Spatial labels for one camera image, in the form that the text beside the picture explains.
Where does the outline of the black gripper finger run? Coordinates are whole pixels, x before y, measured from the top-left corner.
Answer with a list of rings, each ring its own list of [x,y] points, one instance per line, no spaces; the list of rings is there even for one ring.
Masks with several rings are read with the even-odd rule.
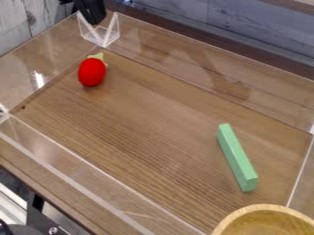
[[[77,10],[90,25],[96,25],[106,16],[104,0],[73,0]]]

